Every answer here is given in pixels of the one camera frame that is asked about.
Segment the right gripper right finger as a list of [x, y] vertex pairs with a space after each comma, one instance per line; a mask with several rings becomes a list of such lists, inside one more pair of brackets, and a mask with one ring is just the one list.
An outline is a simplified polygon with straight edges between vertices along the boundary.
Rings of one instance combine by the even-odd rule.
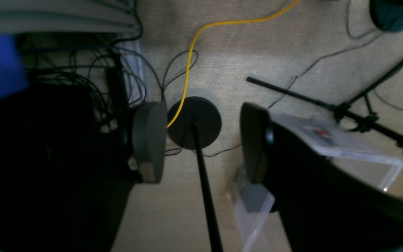
[[243, 103], [240, 110], [240, 137], [248, 180], [261, 184], [269, 166], [270, 147], [275, 140], [268, 110], [250, 102]]

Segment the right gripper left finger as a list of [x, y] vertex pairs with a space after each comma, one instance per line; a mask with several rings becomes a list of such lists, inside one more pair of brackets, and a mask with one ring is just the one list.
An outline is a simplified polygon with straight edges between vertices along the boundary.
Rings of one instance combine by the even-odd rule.
[[133, 157], [144, 183], [159, 184], [163, 178], [167, 120], [167, 107], [163, 103], [145, 103], [134, 110]]

